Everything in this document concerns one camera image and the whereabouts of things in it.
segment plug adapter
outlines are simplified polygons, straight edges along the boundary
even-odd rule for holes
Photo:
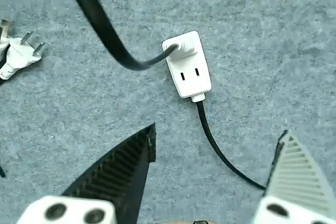
[[[170,38],[162,43],[163,50],[176,44],[179,47],[166,61],[177,92],[181,98],[203,101],[211,90],[211,80],[200,36],[197,31]]]
[[[28,32],[23,38],[15,38],[9,41],[9,49],[6,55],[6,63],[0,68],[0,78],[8,80],[18,70],[26,68],[41,59],[40,50],[45,43],[34,49],[27,40],[33,32]]]

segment electrical cable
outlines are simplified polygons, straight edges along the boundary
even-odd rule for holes
[[[206,138],[208,139],[210,145],[212,146],[212,148],[214,149],[214,151],[216,152],[216,154],[218,155],[218,157],[220,157],[220,159],[224,162],[224,164],[235,174],[237,174],[240,178],[244,179],[246,182],[248,182],[249,184],[255,186],[258,189],[261,190],[265,190],[266,187],[260,185],[259,183],[253,181],[252,179],[250,179],[249,177],[247,177],[245,174],[243,174],[241,171],[239,171],[226,157],[225,155],[222,153],[221,149],[219,149],[216,141],[214,140],[214,137],[211,134],[206,116],[205,116],[205,111],[204,111],[204,106],[203,106],[203,102],[197,102],[197,110],[198,110],[198,114],[199,114],[199,118],[201,119],[201,124],[204,130],[204,133],[206,135]]]
[[[118,63],[131,70],[145,70],[165,59],[177,45],[171,45],[159,56],[148,61],[137,61],[127,51],[113,28],[99,0],[76,0],[98,37]]]

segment white adapter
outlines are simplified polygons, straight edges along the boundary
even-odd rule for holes
[[[1,27],[0,27],[0,60],[2,58],[3,52],[7,49],[9,46],[10,36],[8,36],[10,24],[6,20],[1,21]]]
[[[26,68],[41,59],[39,54],[45,43],[34,49],[27,40],[33,32],[28,32],[23,38],[15,38],[9,41],[6,63],[0,68],[0,78],[8,80],[18,70]]]
[[[168,57],[167,64],[177,92],[181,98],[191,97],[193,102],[203,101],[211,90],[211,80],[200,36],[197,31],[170,38],[162,43],[163,50],[178,45]]]

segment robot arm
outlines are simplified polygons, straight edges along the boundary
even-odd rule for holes
[[[254,224],[336,224],[336,199],[322,170],[291,132],[279,139]]]
[[[80,183],[75,191],[80,194],[84,187],[85,184]],[[118,202],[102,198],[46,196],[32,203],[17,224],[124,224],[118,215],[132,203],[124,202],[122,207],[115,207],[115,204]],[[132,211],[137,212],[139,208],[140,205],[137,205]],[[336,224],[335,218],[336,199],[321,169],[298,139],[291,132],[284,132],[277,145],[267,189],[252,224]],[[215,222],[172,221],[155,224]]]

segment metal prong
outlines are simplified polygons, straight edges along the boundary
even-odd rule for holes
[[[27,32],[26,35],[21,39],[20,44],[22,45],[24,42],[26,42],[27,39],[29,39],[32,34],[33,34],[33,31]]]
[[[1,20],[1,27],[2,27],[1,37],[7,38],[10,23],[7,20],[3,19]]]
[[[34,52],[33,52],[33,56],[34,55],[37,55],[38,54],[38,52],[40,52],[41,51],[41,49],[42,49],[42,47],[45,45],[45,42],[43,42],[43,43],[41,43],[40,45],[38,45],[38,47],[34,50]]]

